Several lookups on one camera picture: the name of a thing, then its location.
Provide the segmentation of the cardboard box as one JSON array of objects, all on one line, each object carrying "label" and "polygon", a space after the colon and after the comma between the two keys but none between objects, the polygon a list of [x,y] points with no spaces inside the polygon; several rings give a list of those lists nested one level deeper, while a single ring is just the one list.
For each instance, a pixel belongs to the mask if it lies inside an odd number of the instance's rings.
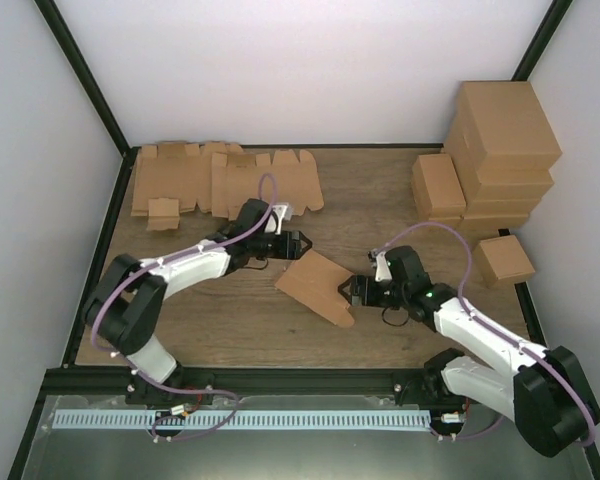
[{"label": "cardboard box", "polygon": [[291,262],[275,287],[333,325],[350,328],[355,319],[338,287],[351,276],[349,270],[310,249]]}]

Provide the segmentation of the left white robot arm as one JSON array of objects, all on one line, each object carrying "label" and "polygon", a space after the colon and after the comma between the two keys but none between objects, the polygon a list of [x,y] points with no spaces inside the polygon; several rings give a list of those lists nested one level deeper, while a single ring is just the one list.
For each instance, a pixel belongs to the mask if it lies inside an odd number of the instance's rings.
[{"label": "left white robot arm", "polygon": [[207,280],[225,277],[250,260],[299,260],[311,240],[285,230],[290,206],[249,199],[237,218],[192,247],[157,258],[114,258],[81,315],[97,339],[110,345],[149,382],[161,403],[176,402],[184,392],[181,364],[158,340],[155,329],[163,302]]}]

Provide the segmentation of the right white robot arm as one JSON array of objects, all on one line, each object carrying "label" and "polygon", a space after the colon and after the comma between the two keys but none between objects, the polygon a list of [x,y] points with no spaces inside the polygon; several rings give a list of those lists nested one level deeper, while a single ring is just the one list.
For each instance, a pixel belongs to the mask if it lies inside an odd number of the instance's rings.
[{"label": "right white robot arm", "polygon": [[530,342],[453,287],[432,282],[410,246],[373,253],[370,261],[373,275],[352,275],[338,287],[350,305],[404,310],[409,319],[466,350],[448,349],[427,363],[424,389],[431,400],[476,400],[512,421],[545,457],[593,442],[600,407],[574,352]]}]

